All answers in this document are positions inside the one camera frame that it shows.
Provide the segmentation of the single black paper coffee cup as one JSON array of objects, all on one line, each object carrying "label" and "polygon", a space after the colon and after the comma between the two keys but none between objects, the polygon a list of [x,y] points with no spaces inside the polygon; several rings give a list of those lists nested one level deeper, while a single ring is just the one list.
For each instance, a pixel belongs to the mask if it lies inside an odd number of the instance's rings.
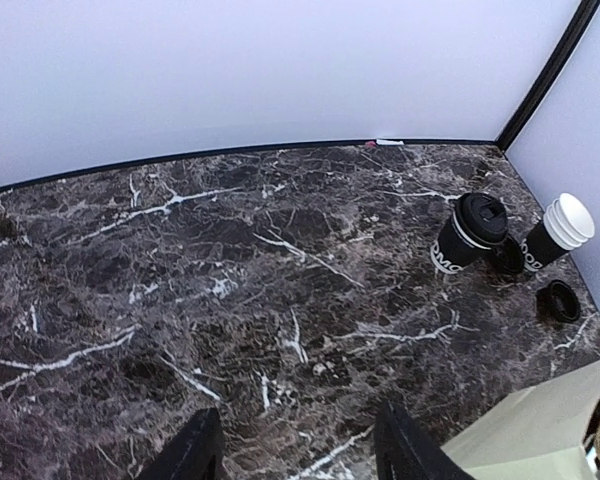
[{"label": "single black paper coffee cup", "polygon": [[491,248],[474,241],[453,213],[430,248],[434,266],[445,274],[456,274],[483,257]]}]

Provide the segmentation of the stack of black coffee lids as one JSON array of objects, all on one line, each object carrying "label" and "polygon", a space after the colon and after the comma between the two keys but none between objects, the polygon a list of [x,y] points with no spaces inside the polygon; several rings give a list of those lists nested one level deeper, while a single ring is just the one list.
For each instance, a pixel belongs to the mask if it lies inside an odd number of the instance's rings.
[{"label": "stack of black coffee lids", "polygon": [[575,323],[581,316],[575,291],[562,280],[552,280],[536,292],[536,308],[541,318],[560,323]]}]

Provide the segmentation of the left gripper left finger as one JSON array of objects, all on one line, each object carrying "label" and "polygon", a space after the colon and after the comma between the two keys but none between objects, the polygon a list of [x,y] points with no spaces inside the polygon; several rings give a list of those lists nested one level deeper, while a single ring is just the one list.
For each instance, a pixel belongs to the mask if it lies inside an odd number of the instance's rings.
[{"label": "left gripper left finger", "polygon": [[224,433],[217,408],[197,410],[138,480],[220,479]]}]

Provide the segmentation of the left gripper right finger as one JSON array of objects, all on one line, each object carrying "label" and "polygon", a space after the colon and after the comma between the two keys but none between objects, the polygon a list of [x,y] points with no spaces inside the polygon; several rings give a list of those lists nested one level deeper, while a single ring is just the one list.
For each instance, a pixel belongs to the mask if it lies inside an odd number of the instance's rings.
[{"label": "left gripper right finger", "polygon": [[399,404],[384,401],[374,425],[380,480],[474,480]]}]

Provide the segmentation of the cream paper bag with handles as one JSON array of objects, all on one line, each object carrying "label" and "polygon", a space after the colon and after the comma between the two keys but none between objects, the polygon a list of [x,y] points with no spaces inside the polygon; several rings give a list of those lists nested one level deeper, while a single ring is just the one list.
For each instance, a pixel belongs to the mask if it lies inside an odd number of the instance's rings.
[{"label": "cream paper bag with handles", "polygon": [[600,360],[505,397],[442,450],[475,479],[595,479],[584,436]]}]

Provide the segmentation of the stack of white paper cups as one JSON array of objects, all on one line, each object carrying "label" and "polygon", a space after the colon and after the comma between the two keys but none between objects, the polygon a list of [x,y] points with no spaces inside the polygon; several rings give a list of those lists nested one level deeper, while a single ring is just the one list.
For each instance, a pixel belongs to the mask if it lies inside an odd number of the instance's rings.
[{"label": "stack of white paper cups", "polygon": [[594,235],[594,220],[585,205],[574,195],[561,193],[520,242],[524,268],[537,272],[580,248]]}]

